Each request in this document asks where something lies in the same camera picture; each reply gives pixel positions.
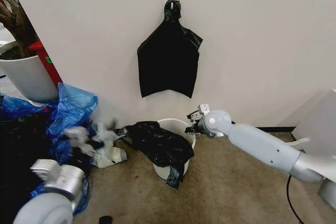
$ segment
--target carpet floor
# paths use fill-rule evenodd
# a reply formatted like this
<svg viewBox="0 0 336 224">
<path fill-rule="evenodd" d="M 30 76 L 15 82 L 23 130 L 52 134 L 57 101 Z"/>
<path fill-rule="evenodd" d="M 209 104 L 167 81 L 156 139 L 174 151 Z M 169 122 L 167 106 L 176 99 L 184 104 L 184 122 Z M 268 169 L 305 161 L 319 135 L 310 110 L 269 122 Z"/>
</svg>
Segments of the carpet floor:
<svg viewBox="0 0 336 224">
<path fill-rule="evenodd" d="M 290 133 L 275 133 L 286 142 Z M 90 174 L 92 195 L 74 224 L 113 223 L 299 223 L 286 199 L 288 175 L 231 145 L 226 138 L 198 137 L 178 190 L 165 184 L 141 152 L 120 144 L 126 162 Z M 292 179 L 290 197 L 305 222 L 331 224 L 336 212 L 317 195 L 319 185 Z"/>
</svg>

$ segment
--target plant pot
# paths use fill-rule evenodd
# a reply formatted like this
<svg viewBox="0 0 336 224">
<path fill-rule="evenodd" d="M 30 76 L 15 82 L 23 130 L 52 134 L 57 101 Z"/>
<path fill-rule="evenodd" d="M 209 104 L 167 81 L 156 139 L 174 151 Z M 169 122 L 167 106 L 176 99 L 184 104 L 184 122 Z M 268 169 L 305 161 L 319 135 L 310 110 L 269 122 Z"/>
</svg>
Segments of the plant pot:
<svg viewBox="0 0 336 224">
<path fill-rule="evenodd" d="M 0 46 L 0 55 L 16 45 L 14 41 Z M 27 99 L 38 103 L 58 99 L 58 90 L 38 56 L 18 60 L 0 59 L 0 68 Z"/>
</svg>

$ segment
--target white bucket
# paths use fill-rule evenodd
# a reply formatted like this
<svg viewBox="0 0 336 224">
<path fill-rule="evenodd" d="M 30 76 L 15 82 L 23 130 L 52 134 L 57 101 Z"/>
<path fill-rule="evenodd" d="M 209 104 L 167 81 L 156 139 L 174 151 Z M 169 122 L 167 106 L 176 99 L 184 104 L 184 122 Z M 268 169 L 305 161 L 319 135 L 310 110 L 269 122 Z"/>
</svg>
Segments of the white bucket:
<svg viewBox="0 0 336 224">
<path fill-rule="evenodd" d="M 178 134 L 180 136 L 183 136 L 185 139 L 188 140 L 188 142 L 191 144 L 191 147 L 194 149 L 195 143 L 196 143 L 196 136 L 195 134 L 186 134 L 184 133 L 185 128 L 187 126 L 190 126 L 186 122 L 183 122 L 179 119 L 174 119 L 174 118 L 166 118 L 166 119 L 161 119 L 158 120 L 158 123 L 161 128 L 171 131 L 175 134 Z M 184 173 L 183 175 L 187 172 L 188 166 L 189 166 L 189 161 L 190 159 L 184 164 Z M 170 167 L 158 167 L 157 165 L 153 164 L 155 172 L 163 179 L 167 179 L 170 173 Z"/>
</svg>

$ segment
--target black object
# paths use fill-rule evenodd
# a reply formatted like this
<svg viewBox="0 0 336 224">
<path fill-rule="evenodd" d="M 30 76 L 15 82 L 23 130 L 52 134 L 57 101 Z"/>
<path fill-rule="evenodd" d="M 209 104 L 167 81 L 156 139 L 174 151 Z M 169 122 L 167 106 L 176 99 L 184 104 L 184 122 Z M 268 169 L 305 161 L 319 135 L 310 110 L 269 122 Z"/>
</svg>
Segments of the black object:
<svg viewBox="0 0 336 224">
<path fill-rule="evenodd" d="M 287 184 L 286 184 L 286 195 L 287 195 L 287 200 L 288 200 L 288 204 L 289 204 L 289 207 L 290 209 L 292 210 L 293 214 L 295 215 L 295 217 L 298 219 L 299 223 L 300 224 L 305 224 L 301 218 L 298 216 L 298 214 L 296 213 L 296 211 L 294 210 L 294 207 L 290 201 L 290 198 L 289 198 L 289 183 L 290 183 L 290 180 L 292 179 L 292 176 L 289 175 L 288 176 L 288 180 L 287 180 Z"/>
<path fill-rule="evenodd" d="M 112 216 L 105 215 L 99 218 L 99 224 L 112 224 Z"/>
<path fill-rule="evenodd" d="M 183 181 L 184 164 L 194 156 L 193 148 L 184 137 L 160 128 L 158 122 L 145 121 L 124 128 L 132 142 L 130 147 L 140 150 L 155 165 L 170 166 L 167 184 L 178 189 Z"/>
<path fill-rule="evenodd" d="M 39 158 L 50 158 L 45 134 L 50 114 L 35 113 L 0 121 L 1 223 L 13 223 L 30 192 L 41 183 L 30 167 Z"/>
<path fill-rule="evenodd" d="M 203 39 L 181 26 L 180 17 L 180 1 L 167 1 L 164 21 L 138 48 L 142 97 L 167 89 L 193 95 Z"/>
</svg>

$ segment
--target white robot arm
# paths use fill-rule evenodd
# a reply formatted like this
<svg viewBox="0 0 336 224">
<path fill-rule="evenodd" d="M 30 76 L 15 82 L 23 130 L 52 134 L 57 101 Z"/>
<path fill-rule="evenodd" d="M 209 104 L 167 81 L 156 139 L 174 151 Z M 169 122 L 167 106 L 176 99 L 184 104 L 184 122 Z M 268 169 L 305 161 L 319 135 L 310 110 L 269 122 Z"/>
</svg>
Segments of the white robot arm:
<svg viewBox="0 0 336 224">
<path fill-rule="evenodd" d="M 210 136 L 227 135 L 230 142 L 266 165 L 278 168 L 306 182 L 324 179 L 318 194 L 336 210 L 336 159 L 314 157 L 300 152 L 282 140 L 248 124 L 233 124 L 225 111 L 210 111 L 207 104 L 193 113 L 192 131 Z"/>
</svg>

